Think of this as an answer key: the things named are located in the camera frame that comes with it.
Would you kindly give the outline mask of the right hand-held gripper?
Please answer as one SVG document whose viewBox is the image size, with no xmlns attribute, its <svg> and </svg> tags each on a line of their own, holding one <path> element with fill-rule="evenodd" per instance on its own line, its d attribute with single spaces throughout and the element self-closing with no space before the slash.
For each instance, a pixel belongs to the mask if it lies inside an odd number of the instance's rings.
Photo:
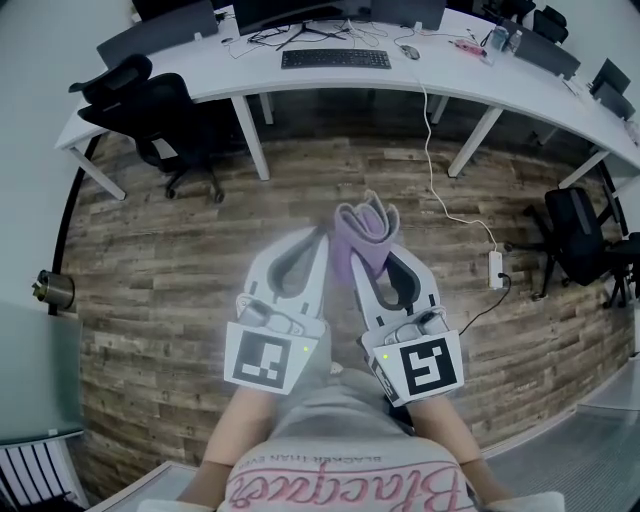
<svg viewBox="0 0 640 512">
<path fill-rule="evenodd" d="M 398 305 L 413 314 L 399 319 L 400 310 L 383 297 L 367 262 L 352 253 L 350 265 L 369 330 L 359 344 L 391 405 L 404 406 L 462 387 L 459 332 L 448 328 L 445 308 L 438 306 L 440 294 L 432 271 L 405 247 L 391 248 L 387 274 Z"/>
</svg>

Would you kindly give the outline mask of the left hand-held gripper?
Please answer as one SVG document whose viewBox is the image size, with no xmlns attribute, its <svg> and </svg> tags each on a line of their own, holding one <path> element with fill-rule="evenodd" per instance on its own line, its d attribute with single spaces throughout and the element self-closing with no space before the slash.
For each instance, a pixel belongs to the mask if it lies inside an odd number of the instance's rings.
<svg viewBox="0 0 640 512">
<path fill-rule="evenodd" d="M 227 324 L 224 380 L 288 395 L 326 334 L 322 319 L 329 237 L 302 228 L 263 249 Z M 274 304 L 296 304 L 297 311 Z"/>
</svg>

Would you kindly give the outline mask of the purple cloth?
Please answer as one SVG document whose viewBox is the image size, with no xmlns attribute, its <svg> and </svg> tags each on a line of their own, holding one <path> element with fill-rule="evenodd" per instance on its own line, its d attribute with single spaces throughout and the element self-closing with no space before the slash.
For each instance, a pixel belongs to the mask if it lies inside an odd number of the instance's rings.
<svg viewBox="0 0 640 512">
<path fill-rule="evenodd" d="M 351 255 L 359 255 L 378 278 L 400 229 L 400 215 L 395 205 L 385 207 L 377 194 L 368 191 L 356 206 L 340 204 L 334 212 L 334 232 L 330 257 L 337 280 L 353 288 Z"/>
</svg>

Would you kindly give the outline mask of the black keyboard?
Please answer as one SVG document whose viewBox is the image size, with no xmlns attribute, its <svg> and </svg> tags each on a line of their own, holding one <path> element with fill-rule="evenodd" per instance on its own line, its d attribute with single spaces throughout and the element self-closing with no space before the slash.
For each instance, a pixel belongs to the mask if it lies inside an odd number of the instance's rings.
<svg viewBox="0 0 640 512">
<path fill-rule="evenodd" d="M 304 49 L 284 51 L 282 69 L 307 68 L 390 69 L 386 51 L 363 49 Z"/>
</svg>

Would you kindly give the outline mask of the person's right forearm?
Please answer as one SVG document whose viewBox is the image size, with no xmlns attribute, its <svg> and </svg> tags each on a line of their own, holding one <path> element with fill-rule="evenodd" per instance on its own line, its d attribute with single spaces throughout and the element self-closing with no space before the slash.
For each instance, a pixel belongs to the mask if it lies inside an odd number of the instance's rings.
<svg viewBox="0 0 640 512">
<path fill-rule="evenodd" d="M 446 396 L 410 403 L 407 411 L 416 434 L 447 449 L 460 466 L 483 460 L 471 430 Z"/>
</svg>

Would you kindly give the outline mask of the person's left forearm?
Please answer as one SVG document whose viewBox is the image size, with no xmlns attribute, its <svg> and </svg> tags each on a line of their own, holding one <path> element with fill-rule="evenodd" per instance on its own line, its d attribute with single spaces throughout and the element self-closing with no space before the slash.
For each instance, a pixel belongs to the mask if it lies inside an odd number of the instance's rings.
<svg viewBox="0 0 640 512">
<path fill-rule="evenodd" d="M 204 463 L 234 467 L 272 431 L 278 396 L 239 387 L 207 443 Z"/>
</svg>

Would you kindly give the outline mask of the white desk leg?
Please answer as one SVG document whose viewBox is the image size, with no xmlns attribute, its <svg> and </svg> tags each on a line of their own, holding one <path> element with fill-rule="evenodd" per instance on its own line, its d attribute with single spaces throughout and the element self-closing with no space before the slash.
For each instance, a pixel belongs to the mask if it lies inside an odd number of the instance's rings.
<svg viewBox="0 0 640 512">
<path fill-rule="evenodd" d="M 96 167 L 79 149 L 71 147 L 67 153 L 74 157 L 79 167 L 85 171 L 96 183 L 118 201 L 124 201 L 126 193 L 111 181 L 98 167 Z"/>
<path fill-rule="evenodd" d="M 574 170 L 568 177 L 558 184 L 559 189 L 566 189 L 574 184 L 577 180 L 587 174 L 592 168 L 596 167 L 605 157 L 610 154 L 608 150 L 598 150 L 592 154 L 581 166 Z"/>
<path fill-rule="evenodd" d="M 460 174 L 502 113 L 503 110 L 498 107 L 488 107 L 486 109 L 469 138 L 451 162 L 447 171 L 450 178 L 456 178 Z"/>
<path fill-rule="evenodd" d="M 245 96 L 240 95 L 232 97 L 231 101 L 250 155 L 253 159 L 256 172 L 262 181 L 268 181 L 270 179 L 270 171 L 247 99 Z"/>
</svg>

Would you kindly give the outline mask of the grey shirt with pink print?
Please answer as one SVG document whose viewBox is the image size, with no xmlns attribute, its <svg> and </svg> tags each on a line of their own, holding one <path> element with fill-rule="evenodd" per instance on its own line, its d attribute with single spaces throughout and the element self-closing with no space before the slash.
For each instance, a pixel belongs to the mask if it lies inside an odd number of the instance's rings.
<svg viewBox="0 0 640 512">
<path fill-rule="evenodd" d="M 175 499 L 136 512 L 565 512 L 562 494 L 515 496 L 486 460 L 460 466 L 393 418 L 377 380 L 330 374 L 323 339 L 293 391 L 277 395 L 268 438 L 234 467 L 202 463 Z"/>
</svg>

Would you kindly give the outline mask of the black mesh office chair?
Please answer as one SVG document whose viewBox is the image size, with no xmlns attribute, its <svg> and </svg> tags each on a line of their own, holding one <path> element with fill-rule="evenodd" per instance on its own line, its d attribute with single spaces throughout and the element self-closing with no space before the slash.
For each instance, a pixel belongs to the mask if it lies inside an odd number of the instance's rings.
<svg viewBox="0 0 640 512">
<path fill-rule="evenodd" d="M 614 287 L 603 307 L 610 309 L 619 298 L 617 305 L 624 308 L 627 305 L 627 280 L 640 284 L 640 233 L 632 233 L 627 240 L 610 245 L 605 256 L 614 277 Z"/>
<path fill-rule="evenodd" d="M 226 141 L 191 99 L 184 79 L 176 73 L 152 75 L 151 60 L 134 54 L 86 82 L 69 86 L 88 105 L 81 119 L 131 138 L 141 159 L 171 176 L 165 196 L 176 196 L 178 182 L 190 171 L 209 175 L 214 201 L 224 191 L 213 171 Z"/>
<path fill-rule="evenodd" d="M 534 206 L 524 210 L 524 215 L 538 227 L 541 242 L 504 244 L 506 252 L 521 250 L 547 255 L 542 289 L 534 295 L 536 300 L 547 296 L 556 266 L 566 275 L 564 285 L 574 282 L 588 286 L 607 271 L 607 243 L 586 191 L 580 187 L 551 190 L 545 194 L 545 206 L 550 224 Z"/>
</svg>

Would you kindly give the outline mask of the metal cylinder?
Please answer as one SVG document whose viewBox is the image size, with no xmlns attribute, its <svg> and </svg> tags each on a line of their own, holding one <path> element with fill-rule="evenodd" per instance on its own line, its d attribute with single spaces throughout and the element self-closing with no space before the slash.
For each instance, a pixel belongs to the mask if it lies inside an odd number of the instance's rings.
<svg viewBox="0 0 640 512">
<path fill-rule="evenodd" d="M 47 305 L 49 315 L 55 316 L 59 310 L 67 310 L 73 305 L 75 284 L 66 275 L 41 270 L 32 284 L 32 295 Z"/>
</svg>

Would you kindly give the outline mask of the black monitor stand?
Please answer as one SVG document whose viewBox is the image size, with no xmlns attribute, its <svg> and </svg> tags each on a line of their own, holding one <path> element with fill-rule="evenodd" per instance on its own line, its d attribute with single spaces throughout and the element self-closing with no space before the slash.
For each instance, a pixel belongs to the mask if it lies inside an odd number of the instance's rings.
<svg viewBox="0 0 640 512">
<path fill-rule="evenodd" d="M 290 43 L 302 42 L 301 37 L 304 36 L 305 34 L 311 34 L 311 35 L 314 35 L 314 36 L 318 36 L 318 39 L 316 39 L 316 42 L 324 41 L 326 39 L 336 39 L 336 40 L 341 40 L 341 41 L 345 41 L 346 40 L 346 38 L 341 35 L 341 31 L 338 31 L 338 32 L 326 32 L 326 31 L 310 28 L 308 26 L 307 22 L 303 22 L 303 23 L 300 24 L 300 28 L 297 31 L 294 31 L 292 33 L 292 35 L 288 39 L 286 39 L 282 43 L 279 43 L 276 46 L 276 50 L 280 51 L 284 47 L 289 45 Z"/>
</svg>

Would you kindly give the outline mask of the pink small device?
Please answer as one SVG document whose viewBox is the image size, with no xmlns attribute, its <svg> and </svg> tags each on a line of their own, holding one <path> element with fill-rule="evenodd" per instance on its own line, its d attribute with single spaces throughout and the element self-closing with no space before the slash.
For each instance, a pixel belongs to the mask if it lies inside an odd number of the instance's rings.
<svg viewBox="0 0 640 512">
<path fill-rule="evenodd" d="M 474 42 L 469 42 L 465 39 L 456 39 L 452 42 L 452 44 L 463 52 L 475 55 L 479 58 L 484 58 L 487 56 L 486 51 L 480 45 Z"/>
</svg>

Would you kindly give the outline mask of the frosted glass door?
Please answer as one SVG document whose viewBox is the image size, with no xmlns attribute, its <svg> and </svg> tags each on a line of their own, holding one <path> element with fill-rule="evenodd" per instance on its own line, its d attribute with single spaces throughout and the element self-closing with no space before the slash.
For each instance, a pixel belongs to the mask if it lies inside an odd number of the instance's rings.
<svg viewBox="0 0 640 512">
<path fill-rule="evenodd" d="M 0 301 L 0 446 L 79 435 L 82 323 Z"/>
</svg>

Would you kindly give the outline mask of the curved black monitor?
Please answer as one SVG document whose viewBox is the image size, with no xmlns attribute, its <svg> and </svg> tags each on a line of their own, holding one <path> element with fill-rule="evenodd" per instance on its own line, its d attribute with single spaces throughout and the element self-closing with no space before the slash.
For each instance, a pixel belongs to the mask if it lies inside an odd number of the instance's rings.
<svg viewBox="0 0 640 512">
<path fill-rule="evenodd" d="M 369 19 L 372 0 L 233 0 L 239 33 L 303 22 Z"/>
</svg>

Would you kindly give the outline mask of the white slatted panel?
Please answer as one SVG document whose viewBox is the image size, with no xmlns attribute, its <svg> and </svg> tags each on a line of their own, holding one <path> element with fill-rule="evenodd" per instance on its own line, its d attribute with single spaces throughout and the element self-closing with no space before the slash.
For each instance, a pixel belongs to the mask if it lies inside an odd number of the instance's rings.
<svg viewBox="0 0 640 512">
<path fill-rule="evenodd" d="M 62 497 L 86 508 L 65 439 L 0 445 L 0 492 L 16 507 Z"/>
</svg>

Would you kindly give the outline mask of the black metal post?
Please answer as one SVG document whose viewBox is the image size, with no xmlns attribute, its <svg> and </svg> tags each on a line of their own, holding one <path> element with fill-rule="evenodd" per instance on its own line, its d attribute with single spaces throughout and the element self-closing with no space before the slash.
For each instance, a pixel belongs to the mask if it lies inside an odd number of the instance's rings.
<svg viewBox="0 0 640 512">
<path fill-rule="evenodd" d="M 97 135 L 93 137 L 89 145 L 84 153 L 84 156 L 89 160 L 92 159 L 94 152 L 99 144 L 101 139 L 101 135 Z M 63 258 L 64 258 L 64 249 L 67 240 L 67 234 L 71 222 L 71 217 L 73 214 L 73 210 L 75 208 L 75 204 L 77 201 L 78 193 L 80 191 L 82 182 L 84 180 L 85 171 L 78 167 L 74 180 L 71 184 L 71 188 L 67 197 L 67 201 L 64 207 L 64 211 L 61 217 L 61 222 L 59 226 L 59 231 L 56 239 L 55 250 L 53 253 L 53 261 L 51 266 L 51 272 L 59 274 L 61 272 Z M 58 306 L 48 305 L 48 315 L 57 316 L 58 314 Z"/>
</svg>

